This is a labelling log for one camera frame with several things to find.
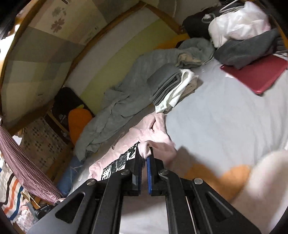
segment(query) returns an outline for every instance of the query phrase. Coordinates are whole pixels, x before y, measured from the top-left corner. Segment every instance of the pink t-shirt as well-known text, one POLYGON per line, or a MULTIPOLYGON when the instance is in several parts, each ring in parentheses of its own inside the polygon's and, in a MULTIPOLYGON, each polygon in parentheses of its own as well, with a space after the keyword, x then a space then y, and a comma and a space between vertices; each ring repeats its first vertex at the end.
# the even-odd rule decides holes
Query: pink t-shirt
POLYGON ((166 133, 164 114, 151 113, 123 136, 115 146, 89 168, 89 177, 97 181, 108 179, 112 173, 125 167, 129 159, 135 157, 136 147, 143 158, 151 155, 153 147, 155 158, 168 165, 176 156, 173 142, 166 133))

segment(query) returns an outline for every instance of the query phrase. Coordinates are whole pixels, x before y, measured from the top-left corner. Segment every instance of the checkered fabric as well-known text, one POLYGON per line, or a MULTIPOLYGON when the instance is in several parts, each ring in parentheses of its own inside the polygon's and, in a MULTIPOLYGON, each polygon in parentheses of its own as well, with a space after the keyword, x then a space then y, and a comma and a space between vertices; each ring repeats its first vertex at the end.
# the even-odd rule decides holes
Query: checkered fabric
POLYGON ((44 118, 36 119, 23 128, 20 147, 44 173, 52 166, 66 146, 44 118))
MULTIPOLYGON (((176 0, 147 0, 172 15, 176 0)), ((47 0, 8 57, 1 102, 3 123, 52 100, 85 45, 139 0, 47 0)))
POLYGON ((61 198, 61 193, 52 181, 30 161, 2 125, 0 125, 0 150, 5 162, 28 192, 52 204, 61 198))

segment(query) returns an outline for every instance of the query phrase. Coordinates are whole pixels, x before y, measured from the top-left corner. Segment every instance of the gray towel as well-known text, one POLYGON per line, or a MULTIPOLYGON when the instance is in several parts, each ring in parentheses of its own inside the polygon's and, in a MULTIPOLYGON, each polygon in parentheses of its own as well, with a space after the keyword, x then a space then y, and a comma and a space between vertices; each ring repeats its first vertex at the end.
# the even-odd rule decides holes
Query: gray towel
POLYGON ((151 92, 150 100, 154 105, 158 105, 180 81, 180 69, 172 63, 163 65, 147 79, 151 92))
POLYGON ((265 55, 273 53, 279 31, 272 29, 246 40, 229 40, 218 50, 214 57, 220 63, 241 69, 265 55))

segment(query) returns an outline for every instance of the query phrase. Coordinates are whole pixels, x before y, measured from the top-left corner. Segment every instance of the yellow pillow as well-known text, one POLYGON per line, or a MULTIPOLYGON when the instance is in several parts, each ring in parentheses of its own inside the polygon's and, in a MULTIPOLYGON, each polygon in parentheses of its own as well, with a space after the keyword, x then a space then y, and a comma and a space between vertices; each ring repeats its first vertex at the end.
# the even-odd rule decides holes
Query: yellow pillow
POLYGON ((189 38, 190 37, 189 37, 189 35, 187 33, 177 35, 172 40, 159 44, 157 47, 155 47, 155 50, 157 50, 157 49, 172 49, 172 48, 175 48, 175 46, 177 45, 178 42, 187 40, 189 38))

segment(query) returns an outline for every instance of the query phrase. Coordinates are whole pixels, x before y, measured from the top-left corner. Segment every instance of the hanger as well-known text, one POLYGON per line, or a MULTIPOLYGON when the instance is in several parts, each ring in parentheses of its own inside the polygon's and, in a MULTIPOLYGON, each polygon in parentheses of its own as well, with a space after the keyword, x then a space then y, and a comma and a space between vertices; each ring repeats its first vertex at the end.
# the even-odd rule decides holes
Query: hanger
POLYGON ((229 9, 225 10, 227 7, 231 6, 233 3, 237 2, 237 1, 239 1, 239 0, 234 0, 233 2, 229 3, 228 5, 226 5, 225 7, 220 9, 219 13, 227 13, 227 12, 231 12, 231 11, 238 11, 239 9, 243 8, 244 6, 239 6, 239 7, 232 7, 232 8, 229 8, 229 9))

